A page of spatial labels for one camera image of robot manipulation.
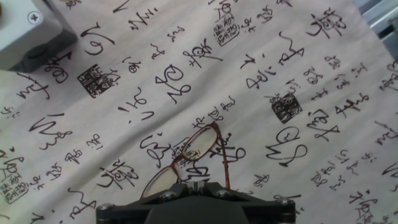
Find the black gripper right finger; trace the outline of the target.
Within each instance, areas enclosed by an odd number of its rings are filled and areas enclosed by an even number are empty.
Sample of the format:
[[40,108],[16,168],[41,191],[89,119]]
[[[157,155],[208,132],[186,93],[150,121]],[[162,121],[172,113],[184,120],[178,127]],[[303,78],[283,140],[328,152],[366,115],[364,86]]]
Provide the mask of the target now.
[[217,182],[196,183],[196,211],[215,223],[295,223],[295,202],[263,200],[228,189]]

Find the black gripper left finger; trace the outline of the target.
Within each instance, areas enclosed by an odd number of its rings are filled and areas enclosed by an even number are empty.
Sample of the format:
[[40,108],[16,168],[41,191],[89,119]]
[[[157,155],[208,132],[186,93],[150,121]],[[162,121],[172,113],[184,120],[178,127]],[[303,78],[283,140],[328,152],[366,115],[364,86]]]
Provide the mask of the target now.
[[193,195],[196,182],[173,184],[169,189],[127,205],[104,203],[96,209],[96,224],[144,223],[155,207]]

